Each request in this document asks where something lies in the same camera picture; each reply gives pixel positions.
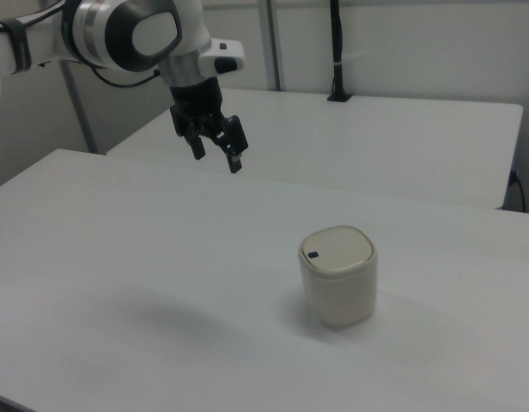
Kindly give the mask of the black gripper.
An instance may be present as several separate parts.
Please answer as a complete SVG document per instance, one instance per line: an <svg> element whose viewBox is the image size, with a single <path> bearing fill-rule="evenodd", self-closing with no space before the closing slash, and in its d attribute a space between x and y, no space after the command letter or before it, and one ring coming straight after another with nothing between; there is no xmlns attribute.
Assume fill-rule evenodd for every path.
<svg viewBox="0 0 529 412"><path fill-rule="evenodd" d="M200 133L215 138L214 143L227 158L229 171L237 173L242 168L241 157L248 149L248 142L237 115L223 118L218 79L211 77L198 84L169 89L173 96L170 112L174 129L178 136L185 138L194 159L199 161L206 155Z"/></svg>

